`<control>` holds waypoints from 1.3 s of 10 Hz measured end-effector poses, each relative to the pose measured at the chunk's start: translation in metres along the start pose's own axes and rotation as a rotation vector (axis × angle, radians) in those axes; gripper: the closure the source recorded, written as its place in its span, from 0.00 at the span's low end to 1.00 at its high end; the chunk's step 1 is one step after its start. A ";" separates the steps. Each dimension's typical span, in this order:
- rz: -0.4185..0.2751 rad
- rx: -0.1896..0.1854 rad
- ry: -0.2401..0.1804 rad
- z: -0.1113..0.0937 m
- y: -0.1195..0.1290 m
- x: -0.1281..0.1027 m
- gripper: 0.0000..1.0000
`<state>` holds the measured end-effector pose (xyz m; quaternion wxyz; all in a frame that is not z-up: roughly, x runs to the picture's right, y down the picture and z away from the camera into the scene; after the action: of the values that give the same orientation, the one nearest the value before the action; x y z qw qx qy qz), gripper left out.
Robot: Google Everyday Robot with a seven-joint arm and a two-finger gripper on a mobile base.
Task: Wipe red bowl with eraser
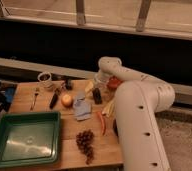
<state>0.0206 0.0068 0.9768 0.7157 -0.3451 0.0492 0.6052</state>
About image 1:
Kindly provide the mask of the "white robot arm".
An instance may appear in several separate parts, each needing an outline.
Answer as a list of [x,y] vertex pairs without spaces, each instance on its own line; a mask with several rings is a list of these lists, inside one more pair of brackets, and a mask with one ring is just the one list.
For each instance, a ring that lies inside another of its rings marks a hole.
[[122,65],[117,57],[101,57],[96,83],[111,76],[122,84],[114,95],[114,109],[124,171],[171,171],[155,118],[175,100],[173,87],[155,77]]

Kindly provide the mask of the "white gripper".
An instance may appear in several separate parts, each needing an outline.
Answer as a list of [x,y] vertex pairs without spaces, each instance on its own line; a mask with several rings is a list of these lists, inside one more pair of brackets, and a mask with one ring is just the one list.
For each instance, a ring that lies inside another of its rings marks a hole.
[[97,88],[105,88],[108,82],[109,76],[103,72],[98,72],[94,76],[94,82],[89,81],[87,86],[85,87],[85,93],[88,94],[95,87]]

